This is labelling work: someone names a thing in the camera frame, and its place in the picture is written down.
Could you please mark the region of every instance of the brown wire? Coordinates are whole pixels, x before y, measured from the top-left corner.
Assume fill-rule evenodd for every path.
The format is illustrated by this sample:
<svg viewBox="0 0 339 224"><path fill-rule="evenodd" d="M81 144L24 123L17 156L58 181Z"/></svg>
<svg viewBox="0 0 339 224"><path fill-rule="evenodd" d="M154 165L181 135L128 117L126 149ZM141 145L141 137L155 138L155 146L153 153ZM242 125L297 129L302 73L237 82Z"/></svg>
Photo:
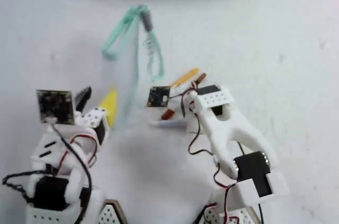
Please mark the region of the brown wire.
<svg viewBox="0 0 339 224"><path fill-rule="evenodd" d="M198 151L195 151L195 152L191 152L191 146L194 144L194 142L196 141L196 139L199 137L199 134L200 134L200 121L199 121L199 117L197 114L194 114L195 117L197 118L197 121L198 121L198 131L197 131L197 134L194 136L194 138L192 139L191 143L189 144L189 148L188 148L188 151L189 151L189 154L190 155L196 155L196 154L199 154L203 151L207 152L209 155L212 155L213 156L213 153L211 153L209 150L206 150L206 149L200 149Z"/></svg>

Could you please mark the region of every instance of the cable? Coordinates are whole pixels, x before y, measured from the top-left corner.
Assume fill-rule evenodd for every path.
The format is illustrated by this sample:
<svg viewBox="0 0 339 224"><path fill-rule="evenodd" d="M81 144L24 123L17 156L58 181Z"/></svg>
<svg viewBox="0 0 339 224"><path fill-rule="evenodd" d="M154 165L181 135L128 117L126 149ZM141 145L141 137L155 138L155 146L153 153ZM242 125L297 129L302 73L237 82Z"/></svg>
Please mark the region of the cable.
<svg viewBox="0 0 339 224"><path fill-rule="evenodd" d="M95 156L94 156L94 161L93 161L93 163L90 164L88 167L89 167L89 168L93 167L94 164L96 163L96 160L97 160L97 157L96 157L96 155L95 155Z"/></svg>
<svg viewBox="0 0 339 224"><path fill-rule="evenodd" d="M197 114L194 114L195 117L197 118L197 121L198 121L198 131L197 131L197 134L194 136L194 138L192 139L191 143L189 144L189 148L188 148L188 151L189 151L189 154L190 155L196 155L196 154L199 154L203 151L207 152L209 155L212 155L213 156L213 153L211 153L209 150L206 150L206 149L200 149L198 151L195 151L195 152L191 152L191 146L193 145L193 143L196 141L196 139L199 137L199 134L200 134L200 121L199 121L199 117Z"/></svg>
<svg viewBox="0 0 339 224"><path fill-rule="evenodd" d="M93 141L94 141L94 143L95 143L95 149L94 149L94 151L93 151L93 155L92 155L92 157L88 160L88 164L92 161L92 159L96 156L96 152L97 152L97 142L96 142L96 140L95 140L95 138L93 137L93 136L91 136L91 135L88 135L88 134L76 134L75 136L73 136L72 138L71 138L71 140L70 140L70 144L72 144L73 142L74 142L74 140L77 138L77 137L84 137L84 138L90 138L90 139L92 139ZM63 162L64 162L64 160L65 160L65 157L66 157L66 155L67 155L67 151L64 153L64 155L62 156L62 158L61 158L61 160L60 160L60 163L59 163L59 166L58 166L58 168L57 168L57 171L59 172L59 170L61 169L61 167L63 166Z"/></svg>
<svg viewBox="0 0 339 224"><path fill-rule="evenodd" d="M260 212L261 224L264 224L264 215L263 215L263 210L261 209L261 204L258 204L258 207L259 207L259 212Z"/></svg>
<svg viewBox="0 0 339 224"><path fill-rule="evenodd" d="M240 144L239 142L237 142L237 143L239 145L240 151L242 151L242 154L245 155L244 148L243 148L242 144Z"/></svg>
<svg viewBox="0 0 339 224"><path fill-rule="evenodd" d="M91 178L91 174L88 171L88 168L86 167L85 163L81 160L81 158L79 157L79 155L76 153L76 151L72 148L72 146L70 146L70 144L64 139L64 137L62 136L62 134L55 128L54 124L51 124L51 127L54 129L54 131L58 134L58 136L60 137L61 141L64 143L64 145L66 146L66 148L72 153L74 154L74 156L77 158L77 160L80 162L82 168L84 169L87 178L88 178L88 189L89 189L89 193L87 196L87 200L85 200L84 204L83 204L83 208L80 211L80 214L78 216L78 218L76 219L74 224L80 224L81 221L84 218L84 215L86 213L88 204L90 202L91 199L91 194L92 194L92 178Z"/></svg>
<svg viewBox="0 0 339 224"><path fill-rule="evenodd" d="M206 217L205 217L205 211L208 207L215 207L217 205L217 203L210 203L210 204L207 204L203 207L203 209L201 210L201 212L198 214L197 218L193 221L193 224L199 224L200 223L200 220L201 220L201 217L204 217L204 219L206 220Z"/></svg>
<svg viewBox="0 0 339 224"><path fill-rule="evenodd" d="M213 175L213 180L214 180L214 182L215 182L216 184L218 184L220 187L225 188L225 189L228 189L229 186L223 185L222 183L220 183L220 182L218 182L218 181L216 180L216 176L217 176L217 174L218 174L219 171L220 171L220 163L218 163L217 166L218 166L218 170L214 173L214 175Z"/></svg>
<svg viewBox="0 0 339 224"><path fill-rule="evenodd" d="M236 217L236 216L230 216L230 217L229 217L229 220L231 220L231 219L236 219L236 220L237 220L236 224L239 224L239 223L240 223L239 217Z"/></svg>
<svg viewBox="0 0 339 224"><path fill-rule="evenodd" d="M242 151L243 155L245 155L245 152L244 152L244 149L243 149L242 144L240 144L239 142L237 142L237 143L238 143L239 148L240 148L240 150ZM259 207L259 213L260 213L261 224L264 224L264 214L263 214L263 211L262 211L262 209L261 209L261 204L258 204L258 207Z"/></svg>
<svg viewBox="0 0 339 224"><path fill-rule="evenodd" d="M26 190L23 188L21 184L13 184L9 183L8 179L14 178L14 177L20 177L20 176L29 176L33 174L52 174L51 172L45 171L45 170L34 170L34 171L27 171L27 172L22 172L22 173L17 173L17 174L12 174L12 175L7 175L5 178L2 179L2 185L6 185L7 187L21 192L22 197L26 200L27 204L33 202L33 198L30 198L27 196Z"/></svg>
<svg viewBox="0 0 339 224"><path fill-rule="evenodd" d="M227 187L227 189L225 190L225 199L224 199L224 213L225 213L225 216L224 216L224 224L227 223L228 221L228 214L227 214L227 195L228 195L228 191L231 187L233 187L235 185L234 184L231 184L230 186Z"/></svg>

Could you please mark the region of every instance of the circuit board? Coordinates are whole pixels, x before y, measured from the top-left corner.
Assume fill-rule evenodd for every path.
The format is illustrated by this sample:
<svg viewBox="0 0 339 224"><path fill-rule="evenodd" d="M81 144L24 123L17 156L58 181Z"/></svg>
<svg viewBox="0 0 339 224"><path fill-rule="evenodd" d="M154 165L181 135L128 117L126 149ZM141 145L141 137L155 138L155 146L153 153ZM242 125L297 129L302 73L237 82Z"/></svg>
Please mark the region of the circuit board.
<svg viewBox="0 0 339 224"><path fill-rule="evenodd" d="M154 86L149 91L148 107L167 106L168 97L170 96L171 87L169 86Z"/></svg>
<svg viewBox="0 0 339 224"><path fill-rule="evenodd" d="M72 93L68 91L37 90L40 121L56 119L57 124L74 124Z"/></svg>

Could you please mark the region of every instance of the yellow foam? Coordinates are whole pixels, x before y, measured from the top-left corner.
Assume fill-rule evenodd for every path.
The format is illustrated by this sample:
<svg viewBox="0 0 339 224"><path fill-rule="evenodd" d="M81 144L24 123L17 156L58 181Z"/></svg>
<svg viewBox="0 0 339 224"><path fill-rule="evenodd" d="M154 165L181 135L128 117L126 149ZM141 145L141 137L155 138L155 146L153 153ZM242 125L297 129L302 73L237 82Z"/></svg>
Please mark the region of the yellow foam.
<svg viewBox="0 0 339 224"><path fill-rule="evenodd" d="M110 90L99 106L106 109L107 123L111 128L117 115L117 92L114 89Z"/></svg>

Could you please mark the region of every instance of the yellow plastic piece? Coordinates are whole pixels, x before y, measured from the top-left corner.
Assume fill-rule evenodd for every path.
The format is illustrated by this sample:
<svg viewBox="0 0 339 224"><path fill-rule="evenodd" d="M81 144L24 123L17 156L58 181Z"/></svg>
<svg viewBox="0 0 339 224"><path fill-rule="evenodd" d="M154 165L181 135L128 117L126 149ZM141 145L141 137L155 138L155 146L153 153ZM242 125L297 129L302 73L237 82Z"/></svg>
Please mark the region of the yellow plastic piece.
<svg viewBox="0 0 339 224"><path fill-rule="evenodd" d="M188 81L191 77L194 77L199 72L199 68L191 69L189 72L187 72L184 76L179 78L177 81L175 81L172 85L170 85L171 88L175 88L186 81Z"/></svg>
<svg viewBox="0 0 339 224"><path fill-rule="evenodd" d="M106 109L107 123L112 128L117 115L117 92L114 89L110 90L99 107Z"/></svg>

